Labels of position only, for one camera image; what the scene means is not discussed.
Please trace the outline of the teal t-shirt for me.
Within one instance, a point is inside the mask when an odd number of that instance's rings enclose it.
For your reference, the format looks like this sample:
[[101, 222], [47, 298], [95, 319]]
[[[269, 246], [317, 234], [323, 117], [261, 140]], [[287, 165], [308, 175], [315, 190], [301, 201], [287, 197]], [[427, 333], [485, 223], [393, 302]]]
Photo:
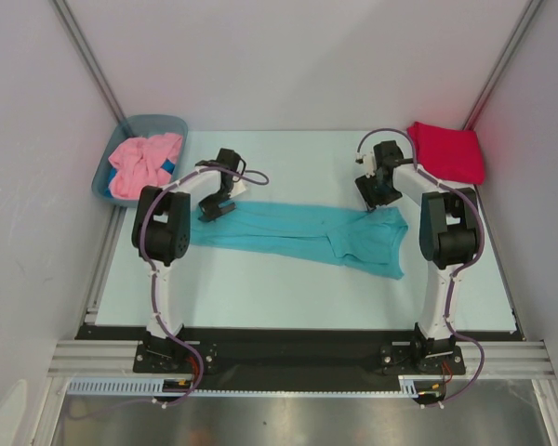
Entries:
[[205, 222], [193, 212], [191, 244], [357, 269], [400, 280], [399, 254], [408, 226], [398, 209], [372, 212], [311, 204], [240, 202]]

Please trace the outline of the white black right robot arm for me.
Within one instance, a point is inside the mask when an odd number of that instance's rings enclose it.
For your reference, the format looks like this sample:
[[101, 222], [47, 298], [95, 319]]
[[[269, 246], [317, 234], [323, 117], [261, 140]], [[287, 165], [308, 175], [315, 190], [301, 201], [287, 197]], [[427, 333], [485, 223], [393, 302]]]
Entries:
[[418, 205], [418, 245], [428, 264], [423, 310], [410, 343], [381, 351], [385, 372], [436, 375], [455, 365], [463, 373], [455, 334], [458, 283], [484, 250], [475, 191], [430, 176], [394, 140], [381, 141], [370, 154], [358, 152], [356, 162], [364, 167], [355, 185], [368, 210], [405, 196]]

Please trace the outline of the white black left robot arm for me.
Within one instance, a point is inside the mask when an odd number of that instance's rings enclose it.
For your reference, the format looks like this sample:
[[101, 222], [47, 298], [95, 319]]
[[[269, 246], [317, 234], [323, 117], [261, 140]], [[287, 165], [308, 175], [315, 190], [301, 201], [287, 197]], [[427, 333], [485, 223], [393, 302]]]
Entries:
[[170, 303], [172, 263], [190, 246], [192, 213], [209, 223], [235, 209], [246, 161], [236, 151], [221, 149], [213, 160], [201, 161], [182, 179], [165, 186], [146, 186], [139, 196], [131, 241], [149, 267], [152, 315], [137, 350], [133, 370], [174, 373], [195, 362], [195, 354], [179, 339], [183, 319]]

